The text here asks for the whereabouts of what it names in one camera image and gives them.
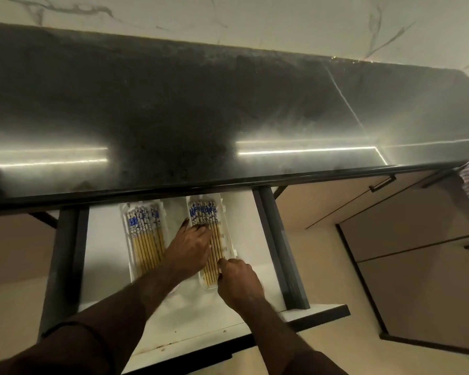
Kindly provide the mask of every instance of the kitchen cabinet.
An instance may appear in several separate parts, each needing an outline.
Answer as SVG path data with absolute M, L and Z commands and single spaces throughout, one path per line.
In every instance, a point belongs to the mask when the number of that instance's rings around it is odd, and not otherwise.
M 220 194 L 225 206 L 226 225 L 238 258 L 252 265 L 264 287 L 267 300 L 288 324 L 300 331 L 349 315 L 346 305 L 309 304 L 288 247 L 273 193 L 270 188 Z M 161 200 L 169 232 L 175 235 L 188 217 L 185 197 Z M 61 211 L 54 253 L 71 239 L 71 275 L 81 272 L 78 300 L 75 290 L 65 287 L 54 292 L 53 271 L 69 260 L 53 259 L 41 330 L 113 294 L 131 282 L 125 229 L 118 204 L 89 207 L 83 213 Z M 255 345 L 248 326 L 217 293 L 205 290 L 198 276 L 182 282 L 171 292 L 146 324 L 124 372 L 153 366 L 150 370 L 189 373 L 228 359 L 232 353 Z M 183 367 L 186 363 L 200 367 Z
M 335 224 L 429 176 L 433 171 L 288 186 L 276 199 L 286 230 Z
M 469 348 L 469 238 L 359 263 L 390 335 Z
M 469 235 L 469 198 L 457 175 L 419 182 L 340 224 L 356 262 Z

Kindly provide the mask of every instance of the right hand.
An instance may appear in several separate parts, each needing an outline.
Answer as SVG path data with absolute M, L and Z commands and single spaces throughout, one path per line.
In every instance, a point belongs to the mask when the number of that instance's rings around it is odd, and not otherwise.
M 218 293 L 228 307 L 241 315 L 254 303 L 265 300 L 263 286 L 251 265 L 240 259 L 221 258 L 218 267 Z

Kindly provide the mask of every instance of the left hand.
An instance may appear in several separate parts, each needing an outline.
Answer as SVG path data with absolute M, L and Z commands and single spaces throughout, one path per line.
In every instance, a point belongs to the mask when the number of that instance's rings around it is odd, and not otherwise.
M 160 264 L 176 284 L 204 268 L 210 255 L 213 231 L 203 225 L 188 227 L 188 222 L 188 219 L 184 220 Z

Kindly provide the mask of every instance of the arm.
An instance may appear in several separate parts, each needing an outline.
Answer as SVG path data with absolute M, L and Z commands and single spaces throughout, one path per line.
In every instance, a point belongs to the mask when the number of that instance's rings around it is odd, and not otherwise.
M 207 262 L 212 232 L 185 220 L 160 265 L 53 328 L 35 346 L 0 362 L 0 374 L 121 373 L 144 325 L 169 292 Z
M 239 259 L 221 259 L 219 268 L 222 271 L 219 295 L 249 326 L 269 375 L 345 375 L 334 362 L 315 352 L 280 319 L 266 301 L 261 282 L 250 265 Z

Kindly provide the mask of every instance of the brown sleeve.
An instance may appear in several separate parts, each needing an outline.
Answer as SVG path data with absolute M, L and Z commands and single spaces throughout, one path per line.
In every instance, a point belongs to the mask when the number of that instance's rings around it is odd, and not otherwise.
M 145 324 L 137 290 L 127 287 L 54 327 L 35 346 L 0 362 L 0 374 L 120 374 Z
M 320 352 L 299 353 L 285 367 L 282 375 L 348 375 L 325 354 Z

